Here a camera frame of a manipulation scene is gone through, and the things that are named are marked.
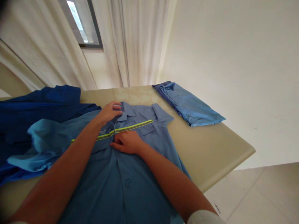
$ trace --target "printed number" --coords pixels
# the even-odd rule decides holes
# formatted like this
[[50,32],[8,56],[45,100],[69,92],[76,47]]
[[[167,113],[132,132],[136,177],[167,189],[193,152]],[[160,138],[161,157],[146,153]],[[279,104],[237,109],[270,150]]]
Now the printed number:
[[106,132],[106,129],[103,131],[101,130],[99,134],[104,134],[105,132]]

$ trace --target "blue shirt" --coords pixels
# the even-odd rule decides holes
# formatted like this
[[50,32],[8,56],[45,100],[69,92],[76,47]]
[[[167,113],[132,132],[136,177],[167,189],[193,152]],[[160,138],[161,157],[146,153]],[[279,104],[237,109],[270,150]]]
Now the blue shirt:
[[[173,117],[158,104],[123,102],[122,110],[120,117],[102,128],[59,223],[183,223],[146,163],[138,155],[109,146],[115,133],[129,127],[188,175],[167,130]],[[97,114],[90,112],[62,124],[40,120],[28,130],[34,148],[27,157],[14,156],[9,162],[28,170],[49,168]]]
[[6,162],[8,157],[30,149],[31,136],[27,130],[32,124],[42,118],[64,122],[100,109],[95,104],[81,104],[80,94],[80,88],[64,85],[0,101],[0,185],[43,173],[32,173]]
[[216,124],[225,120],[224,117],[214,111],[208,104],[178,84],[174,82],[166,82],[165,84],[161,83],[155,86],[155,88],[160,88],[160,91],[158,91],[159,94],[163,98],[167,98],[167,101],[171,102],[170,105],[175,107],[176,111],[181,112],[183,119],[189,126]]

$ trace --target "light blue shirt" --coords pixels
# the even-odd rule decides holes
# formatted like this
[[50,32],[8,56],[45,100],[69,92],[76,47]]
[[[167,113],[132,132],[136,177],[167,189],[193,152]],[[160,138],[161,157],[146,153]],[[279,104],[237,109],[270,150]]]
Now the light blue shirt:
[[[158,104],[131,106],[123,102],[122,109],[120,117],[102,128],[101,140],[96,141],[59,223],[183,223],[146,163],[138,155],[109,146],[114,132],[143,123],[134,129],[141,139],[188,175],[167,130],[173,117]],[[64,123],[46,119],[36,122],[28,130],[34,147],[9,162],[34,171],[51,167],[98,113],[93,111]]]
[[159,85],[164,94],[162,97],[176,107],[189,126],[203,126],[216,124],[225,120],[219,113],[214,111],[208,104],[198,99],[178,84],[172,82],[167,85]]

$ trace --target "beige table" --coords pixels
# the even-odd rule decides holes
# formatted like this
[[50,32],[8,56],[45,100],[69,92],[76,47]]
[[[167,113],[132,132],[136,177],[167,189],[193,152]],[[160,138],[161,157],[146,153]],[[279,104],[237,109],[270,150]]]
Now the beige table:
[[[168,124],[176,150],[193,182],[205,192],[255,152],[255,149],[223,123],[189,127],[152,86],[84,91],[81,103],[104,107],[110,101],[131,105],[157,103],[174,117]],[[0,188],[0,216],[8,217],[24,200],[39,177],[8,183]]]

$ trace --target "yellow reflective strip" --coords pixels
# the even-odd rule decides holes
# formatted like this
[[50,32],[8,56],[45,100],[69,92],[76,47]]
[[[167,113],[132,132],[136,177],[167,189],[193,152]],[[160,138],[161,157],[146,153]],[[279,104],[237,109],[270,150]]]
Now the yellow reflective strip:
[[[140,127],[145,126],[145,125],[147,125],[147,124],[150,124],[150,123],[152,123],[152,122],[154,122],[154,121],[153,121],[153,120],[148,120],[147,123],[142,122],[142,123],[140,123],[140,124],[143,124],[143,125],[138,124],[137,127],[136,127],[136,125],[128,126],[128,127],[125,128],[124,131],[129,131],[129,130],[133,130],[133,129],[136,129],[136,128],[140,128]],[[119,128],[118,130],[115,129],[115,133],[120,133],[120,132],[122,132],[122,131],[120,130],[120,128]]]
[[126,131],[129,131],[129,130],[132,130],[132,129],[135,129],[135,128],[139,128],[139,127],[145,126],[145,125],[150,124],[150,123],[152,123],[152,122],[154,122],[154,121],[153,121],[153,120],[148,120],[148,121],[144,121],[144,122],[141,122],[141,123],[138,123],[138,124],[135,124],[135,125],[131,125],[131,126],[125,127],[125,128],[116,128],[115,130],[109,132],[109,134],[99,135],[99,136],[97,137],[97,141],[99,141],[99,140],[103,140],[103,139],[107,139],[107,138],[113,136],[113,135],[114,135],[114,132],[115,132],[115,133],[119,133],[119,132],[121,132],[121,130],[124,130],[124,129],[126,129]]
[[99,135],[97,138],[101,138],[101,137],[109,136],[109,135],[111,135],[112,133],[114,133],[114,130],[111,131],[111,132],[109,132],[109,134]]
[[152,123],[153,120],[148,120],[148,121],[145,121],[145,122],[141,122],[141,123],[138,123],[138,124],[135,124],[135,125],[131,125],[131,126],[128,126],[128,127],[125,127],[125,128],[116,128],[115,131],[118,131],[118,130],[123,130],[123,129],[128,129],[128,128],[131,128],[131,127],[135,127],[135,126],[138,126],[138,125],[141,125],[141,124],[144,124],[144,123]]

